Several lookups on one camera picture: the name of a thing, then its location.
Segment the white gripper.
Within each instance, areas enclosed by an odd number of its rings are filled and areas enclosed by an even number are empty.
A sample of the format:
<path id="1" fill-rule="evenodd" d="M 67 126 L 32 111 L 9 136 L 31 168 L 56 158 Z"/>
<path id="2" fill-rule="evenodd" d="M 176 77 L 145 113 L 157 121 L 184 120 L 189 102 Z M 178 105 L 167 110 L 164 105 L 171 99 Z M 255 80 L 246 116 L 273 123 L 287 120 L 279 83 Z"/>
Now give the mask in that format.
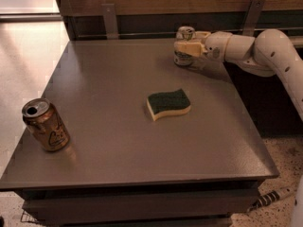
<path id="1" fill-rule="evenodd" d="M 229 32 L 196 31 L 194 39 L 204 40 L 203 44 L 197 41 L 177 41 L 174 49 L 178 52 L 188 54 L 193 57 L 201 57 L 210 61 L 224 62 L 225 50 L 231 39 Z"/>

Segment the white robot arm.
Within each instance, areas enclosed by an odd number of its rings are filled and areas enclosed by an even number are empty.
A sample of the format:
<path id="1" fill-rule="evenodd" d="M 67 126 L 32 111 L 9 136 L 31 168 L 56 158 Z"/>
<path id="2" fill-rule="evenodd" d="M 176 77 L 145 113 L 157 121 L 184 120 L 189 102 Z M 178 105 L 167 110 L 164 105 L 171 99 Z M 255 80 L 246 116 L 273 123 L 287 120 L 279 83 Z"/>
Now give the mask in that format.
<path id="1" fill-rule="evenodd" d="M 198 32 L 174 43 L 177 52 L 207 61 L 230 62 L 260 77 L 277 75 L 303 120 L 303 61 L 287 35 L 277 29 L 257 38 L 229 32 Z"/>

